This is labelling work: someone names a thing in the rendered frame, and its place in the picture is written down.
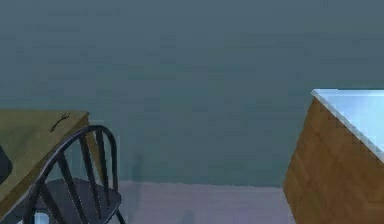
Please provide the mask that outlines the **black spindle-back chair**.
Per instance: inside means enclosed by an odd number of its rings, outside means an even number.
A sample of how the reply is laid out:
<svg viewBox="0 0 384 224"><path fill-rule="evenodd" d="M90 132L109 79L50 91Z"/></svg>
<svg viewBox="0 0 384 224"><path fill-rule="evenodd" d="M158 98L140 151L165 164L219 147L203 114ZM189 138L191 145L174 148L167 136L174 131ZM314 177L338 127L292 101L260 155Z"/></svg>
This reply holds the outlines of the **black spindle-back chair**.
<svg viewBox="0 0 384 224"><path fill-rule="evenodd" d="M87 178L72 176L65 152L78 141ZM22 224L36 224L46 212L54 224L108 224L116 217L127 224L119 210L117 145L102 125L86 126L63 140L45 162L23 202Z"/></svg>

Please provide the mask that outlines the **small dark utensil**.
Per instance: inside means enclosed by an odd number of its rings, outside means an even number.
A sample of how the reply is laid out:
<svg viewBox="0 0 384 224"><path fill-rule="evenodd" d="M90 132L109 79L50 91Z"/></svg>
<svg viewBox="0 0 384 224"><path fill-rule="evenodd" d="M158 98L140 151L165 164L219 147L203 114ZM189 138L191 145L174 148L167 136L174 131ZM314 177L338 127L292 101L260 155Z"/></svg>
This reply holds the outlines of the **small dark utensil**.
<svg viewBox="0 0 384 224"><path fill-rule="evenodd" d="M70 116L70 113L64 113L59 120L57 120L49 129L49 132L53 132L56 127L63 121L68 119Z"/></svg>

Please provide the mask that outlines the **olive wooden dining table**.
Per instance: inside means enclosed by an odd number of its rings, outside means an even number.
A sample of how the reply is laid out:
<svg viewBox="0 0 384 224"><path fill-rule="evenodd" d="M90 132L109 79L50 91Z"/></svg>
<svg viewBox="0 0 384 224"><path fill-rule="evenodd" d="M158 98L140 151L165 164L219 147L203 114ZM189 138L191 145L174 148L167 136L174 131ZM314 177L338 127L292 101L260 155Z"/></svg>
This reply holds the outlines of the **olive wooden dining table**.
<svg viewBox="0 0 384 224"><path fill-rule="evenodd" d="M69 118L49 132L64 113L70 113ZM0 219L30 188L55 147L88 125L86 111L0 109L0 146L13 165L0 184Z"/></svg>

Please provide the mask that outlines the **black rounded appliance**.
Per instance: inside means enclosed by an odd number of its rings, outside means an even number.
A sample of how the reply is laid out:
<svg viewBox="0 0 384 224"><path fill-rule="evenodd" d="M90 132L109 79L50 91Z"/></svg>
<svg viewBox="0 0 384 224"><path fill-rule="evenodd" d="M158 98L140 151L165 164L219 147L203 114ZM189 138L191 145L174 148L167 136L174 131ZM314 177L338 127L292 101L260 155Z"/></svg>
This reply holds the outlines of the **black rounded appliance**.
<svg viewBox="0 0 384 224"><path fill-rule="evenodd" d="M11 174L13 165L6 152L0 146L0 184L2 184Z"/></svg>

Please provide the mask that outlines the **brown cabinet with pale top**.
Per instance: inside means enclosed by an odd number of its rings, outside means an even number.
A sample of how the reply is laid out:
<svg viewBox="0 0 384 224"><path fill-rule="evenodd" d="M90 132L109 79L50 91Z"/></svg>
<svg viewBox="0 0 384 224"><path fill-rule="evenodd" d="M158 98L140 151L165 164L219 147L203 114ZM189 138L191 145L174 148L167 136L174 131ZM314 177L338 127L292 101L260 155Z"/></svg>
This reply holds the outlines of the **brown cabinet with pale top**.
<svg viewBox="0 0 384 224"><path fill-rule="evenodd" d="M296 224L384 224L384 90L312 91L283 192Z"/></svg>

